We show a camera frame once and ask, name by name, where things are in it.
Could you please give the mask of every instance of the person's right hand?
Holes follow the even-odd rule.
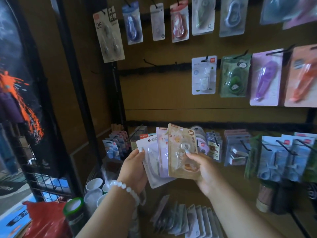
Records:
[[[205,196],[209,197],[211,193],[211,185],[215,179],[221,179],[222,176],[212,160],[207,155],[186,153],[188,158],[195,160],[200,165],[202,179],[197,181],[197,185]]]

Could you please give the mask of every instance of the hand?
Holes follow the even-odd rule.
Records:
[[[197,185],[205,196],[210,197],[212,183],[215,181],[215,179],[218,180],[222,178],[220,172],[212,163],[211,158],[207,155],[201,153],[186,153],[186,155],[188,158],[195,160],[198,164],[200,164],[200,173],[202,179],[197,181]]]
[[[138,195],[145,188],[147,183],[147,176],[142,164],[144,157],[144,150],[142,152],[139,152],[138,149],[132,151],[123,162],[117,179],[125,183],[127,187],[131,187]]]

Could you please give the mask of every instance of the red plastic bag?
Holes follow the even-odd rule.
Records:
[[[65,203],[26,201],[31,227],[23,238],[72,238],[67,221],[63,214]]]

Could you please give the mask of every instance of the green correction tape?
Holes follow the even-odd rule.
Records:
[[[208,20],[211,11],[210,0],[202,0],[200,7],[197,10],[198,21],[196,24],[197,28],[201,28]]]
[[[243,92],[242,76],[241,68],[235,68],[232,72],[229,72],[228,81],[225,85],[230,93],[239,96]]]

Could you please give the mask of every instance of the bracelet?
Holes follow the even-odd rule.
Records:
[[[115,185],[115,186],[121,187],[122,189],[125,189],[129,194],[131,194],[132,197],[135,199],[135,207],[137,207],[140,204],[139,196],[137,195],[137,193],[131,187],[127,187],[126,184],[122,183],[121,181],[118,182],[116,180],[111,182],[111,185]]]

